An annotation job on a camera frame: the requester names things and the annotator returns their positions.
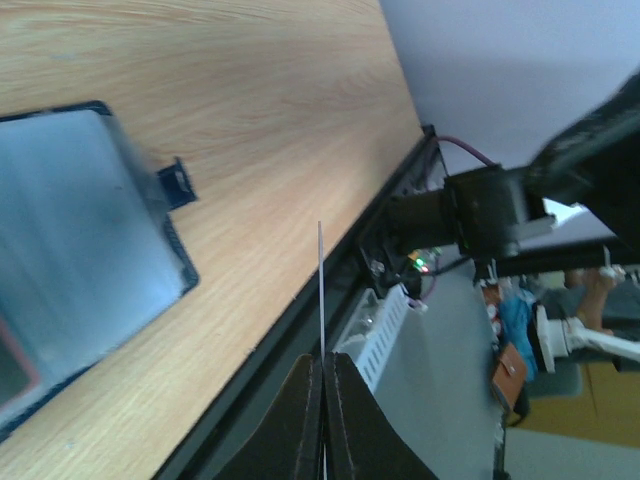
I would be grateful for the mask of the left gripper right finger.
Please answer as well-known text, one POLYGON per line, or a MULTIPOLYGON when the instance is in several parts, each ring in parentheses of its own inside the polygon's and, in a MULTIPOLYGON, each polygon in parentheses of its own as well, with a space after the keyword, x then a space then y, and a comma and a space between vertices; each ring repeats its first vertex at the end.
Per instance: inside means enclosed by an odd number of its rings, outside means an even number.
POLYGON ((330 479, 435 479, 396 433, 352 359, 324 363, 325 442, 330 479))

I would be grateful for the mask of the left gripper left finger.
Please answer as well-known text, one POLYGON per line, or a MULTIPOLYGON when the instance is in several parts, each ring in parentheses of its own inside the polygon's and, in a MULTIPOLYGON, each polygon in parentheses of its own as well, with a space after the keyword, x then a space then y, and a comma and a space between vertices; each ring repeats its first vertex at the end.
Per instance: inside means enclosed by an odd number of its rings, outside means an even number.
POLYGON ((309 354, 296 359, 253 434, 218 479, 318 479, 323 374, 309 354))

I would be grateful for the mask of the blue leather card holder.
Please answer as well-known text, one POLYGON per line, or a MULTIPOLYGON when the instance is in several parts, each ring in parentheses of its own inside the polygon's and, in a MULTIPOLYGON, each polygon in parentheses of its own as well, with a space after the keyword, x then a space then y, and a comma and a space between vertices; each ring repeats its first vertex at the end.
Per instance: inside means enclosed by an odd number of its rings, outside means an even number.
POLYGON ((2 117, 1 318, 40 375, 3 438, 197 286, 171 219, 196 198, 104 102, 2 117))

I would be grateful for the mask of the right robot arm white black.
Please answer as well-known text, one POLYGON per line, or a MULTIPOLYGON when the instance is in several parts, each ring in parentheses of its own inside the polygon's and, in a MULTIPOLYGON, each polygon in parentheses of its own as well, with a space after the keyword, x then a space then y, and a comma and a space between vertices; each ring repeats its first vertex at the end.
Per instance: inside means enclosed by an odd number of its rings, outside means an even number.
POLYGON ((440 190, 391 199, 384 229, 401 254, 455 244, 473 259, 517 255, 551 231, 545 200, 580 204, 639 247, 639 77, 553 137, 526 166, 449 176, 440 190))

